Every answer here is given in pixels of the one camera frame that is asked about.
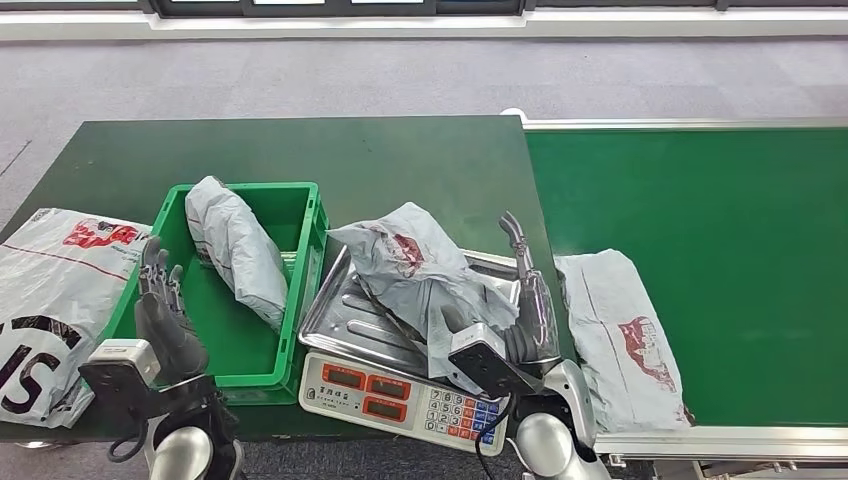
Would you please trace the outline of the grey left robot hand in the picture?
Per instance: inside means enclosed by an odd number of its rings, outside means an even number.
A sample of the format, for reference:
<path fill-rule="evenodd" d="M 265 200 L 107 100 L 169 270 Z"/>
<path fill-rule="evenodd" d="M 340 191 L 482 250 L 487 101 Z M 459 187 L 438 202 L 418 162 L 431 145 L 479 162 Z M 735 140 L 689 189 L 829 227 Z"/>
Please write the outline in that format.
<path fill-rule="evenodd" d="M 184 269 L 168 265 L 158 236 L 145 243 L 134 305 L 136 334 L 153 348 L 161 370 L 157 381 L 173 385 L 206 372 L 209 354 L 189 319 L 181 292 Z"/>

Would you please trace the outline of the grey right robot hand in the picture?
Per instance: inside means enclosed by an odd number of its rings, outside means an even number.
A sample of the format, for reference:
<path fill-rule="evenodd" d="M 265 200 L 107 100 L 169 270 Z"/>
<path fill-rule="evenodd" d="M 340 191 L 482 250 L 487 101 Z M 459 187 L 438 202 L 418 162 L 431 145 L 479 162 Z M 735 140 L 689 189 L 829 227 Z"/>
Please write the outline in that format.
<path fill-rule="evenodd" d="M 535 265 L 524 231 L 505 211 L 499 219 L 514 251 L 519 281 L 519 315 L 515 325 L 503 332 L 510 362 L 542 377 L 563 358 L 559 348 L 558 324 L 549 287 Z"/>

